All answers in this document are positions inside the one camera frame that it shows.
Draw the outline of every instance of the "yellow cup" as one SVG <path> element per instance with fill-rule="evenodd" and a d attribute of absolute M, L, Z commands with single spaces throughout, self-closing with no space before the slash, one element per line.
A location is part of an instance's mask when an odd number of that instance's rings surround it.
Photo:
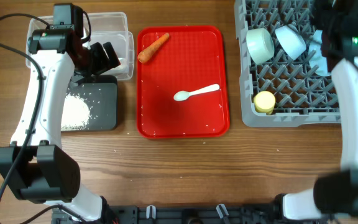
<path fill-rule="evenodd" d="M 261 91 L 254 97 L 255 110 L 270 115 L 273 113 L 276 98 L 269 91 Z"/>

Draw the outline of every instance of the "orange carrot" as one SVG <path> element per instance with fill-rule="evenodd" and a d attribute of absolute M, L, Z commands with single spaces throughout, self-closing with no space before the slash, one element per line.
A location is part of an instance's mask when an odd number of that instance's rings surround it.
<path fill-rule="evenodd" d="M 141 53 L 139 53 L 139 55 L 137 56 L 137 59 L 141 63 L 146 63 L 147 61 L 149 61 L 150 58 L 153 57 L 154 53 L 168 40 L 168 38 L 169 38 L 169 33 L 166 33 L 163 36 L 161 36 L 150 46 L 148 46 L 146 49 L 141 51 Z"/>

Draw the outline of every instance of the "spoon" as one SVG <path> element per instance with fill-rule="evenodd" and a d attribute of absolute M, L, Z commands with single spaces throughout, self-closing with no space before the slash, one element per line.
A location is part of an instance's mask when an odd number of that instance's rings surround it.
<path fill-rule="evenodd" d="M 209 93 L 212 91 L 219 90 L 220 88 L 221 87 L 218 84 L 214 84 L 192 92 L 179 91 L 175 94 L 175 96 L 173 96 L 173 99 L 176 101 L 183 101 L 183 100 L 187 100 L 187 98 L 191 96 L 202 94 L 202 93 Z"/>

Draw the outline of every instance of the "gray dish rack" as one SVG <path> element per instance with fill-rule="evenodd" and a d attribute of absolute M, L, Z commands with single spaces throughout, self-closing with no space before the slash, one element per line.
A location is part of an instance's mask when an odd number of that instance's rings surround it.
<path fill-rule="evenodd" d="M 292 60 L 281 48 L 274 30 L 283 24 L 278 15 L 277 0 L 236 0 L 236 36 L 241 53 L 241 110 L 244 124 L 251 127 L 297 127 L 302 124 L 340 123 L 338 98 L 331 77 L 315 74 L 318 66 L 308 61 L 315 51 L 306 51 Z M 310 25 L 312 0 L 282 0 L 282 17 L 294 25 L 298 32 L 313 36 Z M 266 28 L 275 45 L 274 57 L 256 66 L 249 56 L 246 33 L 249 29 Z M 252 102 L 260 91 L 270 91 L 276 97 L 273 115 L 256 112 Z"/>

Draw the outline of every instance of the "wood grain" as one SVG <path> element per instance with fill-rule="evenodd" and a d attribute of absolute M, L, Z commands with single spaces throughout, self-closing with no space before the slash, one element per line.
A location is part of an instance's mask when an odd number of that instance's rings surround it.
<path fill-rule="evenodd" d="M 268 202 L 276 194 L 313 186 L 336 171 L 339 125 L 248 128 L 241 119 L 240 53 L 234 1 L 77 1 L 87 12 L 122 11 L 134 37 L 145 27 L 209 24 L 223 34 L 231 127 L 221 138 L 150 141 L 135 127 L 135 80 L 119 84 L 119 126 L 114 131 L 64 133 L 63 148 L 81 167 L 83 183 L 111 205 L 239 205 Z M 0 16 L 52 14 L 51 1 L 0 0 Z M 25 50 L 29 20 L 1 22 L 0 41 Z M 0 146 L 9 143 L 29 81 L 24 58 L 0 48 Z M 43 209 L 6 191 L 0 217 L 17 223 Z M 44 215 L 35 223 L 49 223 Z"/>

